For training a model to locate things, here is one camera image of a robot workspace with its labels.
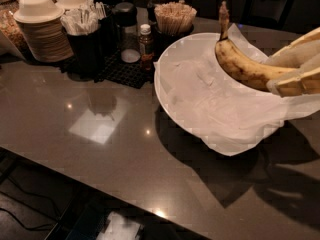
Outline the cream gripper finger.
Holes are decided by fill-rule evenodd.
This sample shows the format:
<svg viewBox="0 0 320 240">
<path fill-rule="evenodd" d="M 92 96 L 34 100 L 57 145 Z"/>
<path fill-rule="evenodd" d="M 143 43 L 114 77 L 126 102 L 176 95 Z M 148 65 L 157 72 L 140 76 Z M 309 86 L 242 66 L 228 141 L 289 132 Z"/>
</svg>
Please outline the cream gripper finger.
<svg viewBox="0 0 320 240">
<path fill-rule="evenodd" d="M 298 68 L 320 53 L 320 27 L 292 41 L 271 55 L 266 65 Z"/>
<path fill-rule="evenodd" d="M 281 97 L 320 93 L 320 55 L 304 62 L 298 69 L 269 80 L 267 89 Z"/>
</svg>

